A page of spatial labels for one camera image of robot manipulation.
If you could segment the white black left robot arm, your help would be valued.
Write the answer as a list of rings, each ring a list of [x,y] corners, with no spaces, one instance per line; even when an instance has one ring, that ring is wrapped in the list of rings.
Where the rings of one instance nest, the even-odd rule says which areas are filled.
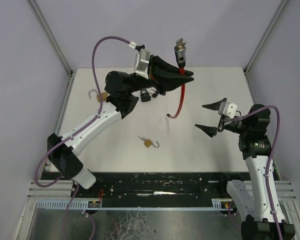
[[[159,56],[152,54],[144,58],[138,53],[132,73],[109,72],[104,88],[108,97],[101,102],[102,109],[66,134],[57,136],[53,133],[47,139],[48,159],[61,175],[86,190],[91,188],[96,177],[84,167],[79,155],[99,134],[134,110],[139,101],[134,92],[153,87],[158,94],[165,95],[192,82],[193,72],[185,70],[186,57],[178,56],[176,62],[177,66],[173,66]]]

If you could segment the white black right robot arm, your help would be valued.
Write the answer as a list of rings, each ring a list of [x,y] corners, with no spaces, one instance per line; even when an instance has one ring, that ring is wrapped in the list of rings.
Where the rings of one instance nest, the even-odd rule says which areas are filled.
[[[291,240],[295,226],[287,223],[276,192],[273,155],[278,141],[281,117],[274,105],[254,104],[248,114],[236,115],[238,106],[223,98],[203,108],[220,115],[217,127],[196,125],[209,137],[224,130],[238,134],[238,147],[247,166],[252,192],[243,181],[227,182],[231,204],[241,216],[240,234],[244,240]]]

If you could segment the silver cable lock keys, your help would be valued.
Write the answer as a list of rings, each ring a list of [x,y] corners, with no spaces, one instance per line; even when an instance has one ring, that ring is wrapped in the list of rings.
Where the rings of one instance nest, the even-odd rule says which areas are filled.
[[[184,41],[183,38],[180,38],[176,41],[176,47],[178,49],[184,49],[186,47],[186,42]]]

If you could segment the small brass padlock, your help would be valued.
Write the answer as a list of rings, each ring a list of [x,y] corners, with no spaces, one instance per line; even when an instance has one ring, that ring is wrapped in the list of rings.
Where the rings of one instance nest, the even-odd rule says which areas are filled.
[[[141,136],[138,136],[138,138],[143,141],[143,144],[147,148],[149,148],[149,147],[159,148],[160,147],[160,144],[157,141],[152,142],[150,139],[145,138],[145,137],[141,137]]]

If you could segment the black Kaijing padlock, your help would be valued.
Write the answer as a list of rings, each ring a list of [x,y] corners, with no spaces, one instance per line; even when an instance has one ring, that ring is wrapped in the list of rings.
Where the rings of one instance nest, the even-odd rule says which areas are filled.
[[[151,98],[150,93],[146,89],[140,91],[140,100],[142,103],[149,102]]]

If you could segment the black-headed key bunch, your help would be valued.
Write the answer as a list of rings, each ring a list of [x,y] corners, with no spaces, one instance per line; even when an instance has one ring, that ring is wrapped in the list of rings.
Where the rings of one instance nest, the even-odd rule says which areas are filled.
[[[154,88],[152,88],[151,91],[153,91],[151,95],[152,98],[156,98],[160,94],[160,92]]]

